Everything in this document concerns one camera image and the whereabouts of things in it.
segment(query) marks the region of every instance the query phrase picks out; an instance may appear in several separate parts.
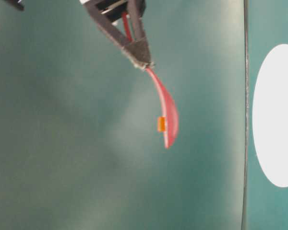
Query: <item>teal backdrop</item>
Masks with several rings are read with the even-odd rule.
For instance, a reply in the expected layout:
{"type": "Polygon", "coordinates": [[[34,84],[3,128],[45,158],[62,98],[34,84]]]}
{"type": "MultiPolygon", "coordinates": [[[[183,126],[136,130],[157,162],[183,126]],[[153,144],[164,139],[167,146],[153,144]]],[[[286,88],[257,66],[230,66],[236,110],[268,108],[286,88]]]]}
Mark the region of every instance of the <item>teal backdrop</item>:
{"type": "MultiPolygon", "coordinates": [[[[152,80],[79,1],[23,2],[21,13],[0,0],[0,230],[240,229],[243,1],[146,0],[155,70],[180,113],[169,150],[156,131],[152,80]]],[[[253,82],[266,52],[283,42],[279,32],[288,32],[288,12],[266,13],[286,25],[272,30],[256,20],[260,11],[251,12],[253,82]]],[[[288,208],[288,190],[272,187],[253,155],[249,226],[267,229],[256,228],[257,213],[273,210],[276,198],[288,208]]]]}
{"type": "Polygon", "coordinates": [[[252,136],[252,101],[260,66],[273,47],[288,44],[288,0],[248,2],[250,132],[247,229],[288,230],[288,188],[276,187],[268,181],[256,157],[252,136]]]}

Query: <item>red wire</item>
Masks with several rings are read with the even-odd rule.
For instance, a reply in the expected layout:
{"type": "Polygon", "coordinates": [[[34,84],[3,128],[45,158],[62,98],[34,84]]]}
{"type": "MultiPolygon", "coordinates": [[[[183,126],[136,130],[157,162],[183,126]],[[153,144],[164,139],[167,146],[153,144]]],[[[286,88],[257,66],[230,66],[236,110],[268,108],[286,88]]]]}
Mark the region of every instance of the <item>red wire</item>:
{"type": "Polygon", "coordinates": [[[130,29],[129,29],[129,23],[128,23],[128,19],[127,19],[127,13],[126,13],[126,12],[121,13],[121,18],[123,19],[126,36],[127,36],[128,40],[129,40],[130,42],[132,42],[132,36],[131,36],[131,33],[130,33],[130,29]]]}

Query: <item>white circle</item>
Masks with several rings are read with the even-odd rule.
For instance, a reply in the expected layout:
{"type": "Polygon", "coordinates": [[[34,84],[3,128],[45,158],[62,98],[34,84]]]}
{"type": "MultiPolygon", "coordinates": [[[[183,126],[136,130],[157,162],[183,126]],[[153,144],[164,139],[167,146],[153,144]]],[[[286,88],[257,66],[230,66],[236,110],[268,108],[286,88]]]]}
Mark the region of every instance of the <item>white circle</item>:
{"type": "Polygon", "coordinates": [[[288,45],[274,47],[259,70],[252,127],[255,149],[266,177],[288,187],[288,45]]]}

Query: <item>red flexible strip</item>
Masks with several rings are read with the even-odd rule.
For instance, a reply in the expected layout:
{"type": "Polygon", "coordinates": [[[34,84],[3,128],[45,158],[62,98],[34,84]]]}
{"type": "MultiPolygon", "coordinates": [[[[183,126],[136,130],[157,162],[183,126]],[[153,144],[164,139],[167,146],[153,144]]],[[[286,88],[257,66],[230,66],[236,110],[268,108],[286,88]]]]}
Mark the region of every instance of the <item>red flexible strip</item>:
{"type": "Polygon", "coordinates": [[[126,36],[127,36],[128,40],[130,42],[132,42],[132,36],[131,36],[131,33],[130,33],[130,29],[129,29],[127,13],[126,12],[121,13],[121,18],[123,19],[126,36]]]}
{"type": "Polygon", "coordinates": [[[164,87],[160,79],[157,77],[157,75],[151,70],[151,68],[147,68],[146,71],[153,79],[159,94],[162,108],[162,115],[165,117],[166,122],[166,131],[164,132],[164,145],[165,148],[168,149],[174,143],[178,134],[178,128],[179,128],[178,111],[174,100],[172,99],[171,95],[164,87]]]}

